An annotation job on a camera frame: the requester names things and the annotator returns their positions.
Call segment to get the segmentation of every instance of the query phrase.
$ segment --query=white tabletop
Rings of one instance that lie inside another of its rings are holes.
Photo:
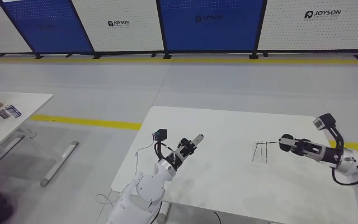
[[[0,118],[0,143],[16,131],[26,119],[38,111],[51,98],[52,94],[0,92],[0,102],[3,104],[0,110],[5,108],[5,104],[12,104],[22,114],[18,118],[14,116],[6,120]]]
[[[155,106],[112,189],[120,192],[129,183],[135,173],[135,152],[152,142],[152,132],[164,128],[168,129],[165,143],[173,149],[183,137],[204,135],[173,181],[166,183],[166,202],[287,224],[356,223],[354,191],[334,183],[329,167],[283,152],[278,144],[268,146],[267,164],[252,162],[257,141],[277,141],[285,133],[328,145],[313,120],[309,116]],[[157,160],[153,147],[140,151],[138,171],[152,174]],[[337,178],[348,181],[340,174]]]

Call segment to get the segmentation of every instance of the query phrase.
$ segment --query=yellow tape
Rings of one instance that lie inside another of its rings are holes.
[[[335,141],[329,141],[332,148],[336,146]],[[358,142],[345,142],[345,148],[350,148],[351,150],[358,151]]]
[[[161,59],[161,58],[103,58],[103,59],[54,59],[43,58],[40,60],[35,59],[0,59],[0,62],[91,62],[91,63],[103,63],[103,62],[161,62],[161,63],[284,63],[284,64],[358,64],[358,60],[340,60],[340,59]]]
[[[78,124],[78,125],[89,125],[98,126],[105,128],[120,128],[139,130],[142,124],[130,123],[130,122],[114,122],[110,120],[95,120],[95,119],[83,119],[83,118],[68,118],[65,116],[47,116],[47,115],[34,115],[30,118],[31,120],[39,120],[42,122],[56,122],[65,124]]]

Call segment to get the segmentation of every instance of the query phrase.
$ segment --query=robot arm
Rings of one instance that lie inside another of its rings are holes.
[[[335,177],[335,170],[346,176],[358,174],[358,153],[344,148],[344,140],[336,128],[336,120],[331,114],[324,114],[313,124],[318,130],[328,129],[336,140],[336,148],[317,144],[308,139],[294,139],[289,134],[284,134],[279,139],[280,148],[285,152],[291,151],[298,156],[305,156],[328,165],[332,168],[332,177],[337,184],[345,186],[358,184],[358,181],[349,184],[340,183]]]
[[[164,157],[161,146],[167,138],[167,130],[160,129],[154,134],[154,145],[159,161],[154,165],[154,175],[138,174],[123,190],[120,198],[109,215],[107,224],[148,224],[155,219],[154,214],[160,210],[164,198],[164,182],[172,181],[177,169],[189,155],[194,153],[196,146],[204,139],[199,134],[194,140],[183,138],[178,148],[169,156]],[[138,197],[132,195],[136,189]]]

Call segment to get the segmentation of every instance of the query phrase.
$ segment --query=gray floor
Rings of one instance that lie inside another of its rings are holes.
[[[358,66],[319,64],[0,63],[0,91],[54,94],[38,113],[142,122],[153,105],[319,116],[330,112],[357,141]],[[105,223],[109,195],[136,131],[28,122],[38,144],[22,141],[0,161],[0,191],[16,207],[7,223]],[[71,141],[80,145],[53,181],[39,181]],[[117,194],[112,192],[110,198]],[[222,223],[260,223],[219,214]],[[172,208],[168,223],[218,223],[212,212]]]

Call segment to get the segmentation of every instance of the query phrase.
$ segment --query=blue wall panel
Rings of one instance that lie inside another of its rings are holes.
[[[168,50],[253,50],[263,0],[161,0]]]
[[[4,2],[5,9],[36,52],[91,52],[69,0]]]

